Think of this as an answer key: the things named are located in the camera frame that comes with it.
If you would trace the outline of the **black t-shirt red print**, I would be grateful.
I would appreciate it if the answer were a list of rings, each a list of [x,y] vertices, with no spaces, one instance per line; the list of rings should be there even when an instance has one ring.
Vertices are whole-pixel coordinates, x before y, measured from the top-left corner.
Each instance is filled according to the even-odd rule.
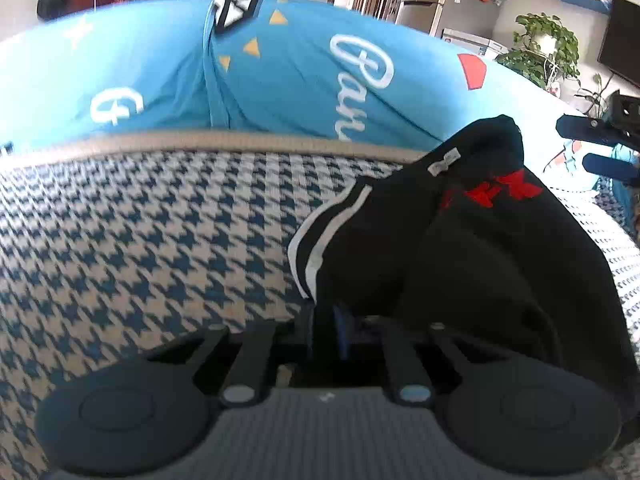
[[[639,369],[602,250],[524,162],[508,116],[472,122],[385,178],[314,210],[288,245],[324,315],[442,323],[588,378],[624,419]]]

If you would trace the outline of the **small leafy plant right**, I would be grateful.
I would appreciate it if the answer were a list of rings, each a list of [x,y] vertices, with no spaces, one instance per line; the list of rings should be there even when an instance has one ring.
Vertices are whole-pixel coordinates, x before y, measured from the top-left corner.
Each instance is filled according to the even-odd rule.
[[[574,94],[574,98],[579,101],[586,102],[586,105],[582,108],[582,114],[590,118],[600,118],[606,109],[606,95],[605,91],[608,90],[614,74],[610,73],[608,79],[603,81],[602,76],[599,73],[595,73],[592,76],[592,82],[596,85],[594,89],[588,89],[580,87]]]

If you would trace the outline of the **black television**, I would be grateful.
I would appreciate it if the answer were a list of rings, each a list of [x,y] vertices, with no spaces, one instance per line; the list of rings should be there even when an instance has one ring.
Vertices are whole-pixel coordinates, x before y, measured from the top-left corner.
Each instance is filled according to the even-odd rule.
[[[598,61],[638,87],[640,84],[640,6],[612,0]]]

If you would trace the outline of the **green potted plant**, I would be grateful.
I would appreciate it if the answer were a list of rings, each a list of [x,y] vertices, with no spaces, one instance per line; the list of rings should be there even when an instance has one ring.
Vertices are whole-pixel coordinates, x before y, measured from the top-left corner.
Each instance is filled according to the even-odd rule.
[[[549,90],[552,84],[579,78],[579,42],[556,15],[526,13],[516,17],[512,48],[496,62]]]

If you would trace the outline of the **white low cabinet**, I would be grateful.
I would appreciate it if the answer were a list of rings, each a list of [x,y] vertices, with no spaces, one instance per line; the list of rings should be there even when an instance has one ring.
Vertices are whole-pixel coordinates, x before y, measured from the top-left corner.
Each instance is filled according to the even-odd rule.
[[[442,40],[448,42],[448,44],[455,44],[478,56],[484,56],[488,60],[494,60],[498,55],[509,52],[507,47],[494,40],[450,28],[445,28],[442,31]]]

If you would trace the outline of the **houndstooth patterned mat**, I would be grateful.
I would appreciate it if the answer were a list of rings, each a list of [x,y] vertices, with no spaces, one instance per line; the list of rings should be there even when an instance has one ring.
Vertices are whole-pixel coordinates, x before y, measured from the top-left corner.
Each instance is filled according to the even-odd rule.
[[[624,419],[592,380],[442,323],[391,318],[432,405],[331,384],[333,312],[300,294],[288,245],[359,178],[411,164],[337,145],[1,166],[2,477],[603,478],[638,441],[639,411]],[[541,182],[608,260],[639,368],[638,249],[588,194]],[[222,406],[239,336],[306,309],[311,357],[288,388]]]

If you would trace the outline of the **blue cartoon bed sheet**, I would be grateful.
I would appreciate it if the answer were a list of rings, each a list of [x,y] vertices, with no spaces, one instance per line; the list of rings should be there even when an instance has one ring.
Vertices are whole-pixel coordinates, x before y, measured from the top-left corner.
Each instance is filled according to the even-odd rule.
[[[512,70],[423,32],[310,0],[140,0],[1,44],[1,166],[101,136],[292,134],[428,152],[506,115],[557,196],[585,183],[568,111]]]

